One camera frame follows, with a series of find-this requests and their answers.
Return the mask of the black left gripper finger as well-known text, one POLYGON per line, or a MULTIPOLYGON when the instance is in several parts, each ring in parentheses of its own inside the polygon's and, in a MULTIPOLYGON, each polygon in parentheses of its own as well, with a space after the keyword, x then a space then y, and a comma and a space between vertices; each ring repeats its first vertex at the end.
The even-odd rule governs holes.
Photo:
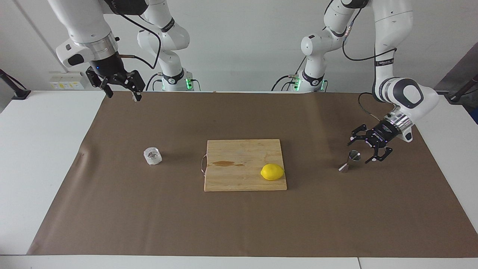
POLYGON ((373 155, 370 157, 368 160, 365 161, 365 164, 368 164, 369 162, 372 161, 380 161, 382 162, 392 151, 392 148, 389 147, 384 147, 384 148, 379 148, 378 146, 373 146, 373 155), (379 155, 379 150, 383 149, 384 153, 382 155, 379 155))
POLYGON ((363 140, 372 148, 372 143, 369 141, 372 139, 372 130, 367 129, 365 124, 360 125, 356 129, 352 130, 350 141, 347 143, 347 146, 350 146, 357 140, 363 140))

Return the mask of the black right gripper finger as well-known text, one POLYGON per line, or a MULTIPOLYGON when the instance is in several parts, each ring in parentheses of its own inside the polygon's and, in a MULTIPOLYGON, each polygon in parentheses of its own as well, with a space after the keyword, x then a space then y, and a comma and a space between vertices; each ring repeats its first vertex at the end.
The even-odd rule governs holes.
POLYGON ((125 74, 123 87, 133 94, 133 100, 139 102, 142 99, 142 92, 145 89, 145 82, 139 71, 133 70, 125 74))
POLYGON ((111 87, 109 86, 108 77, 97 75, 97 73, 93 70, 92 67, 89 67, 86 70, 86 76, 91 86, 101 89, 108 98, 111 98, 113 96, 113 91, 111 87))

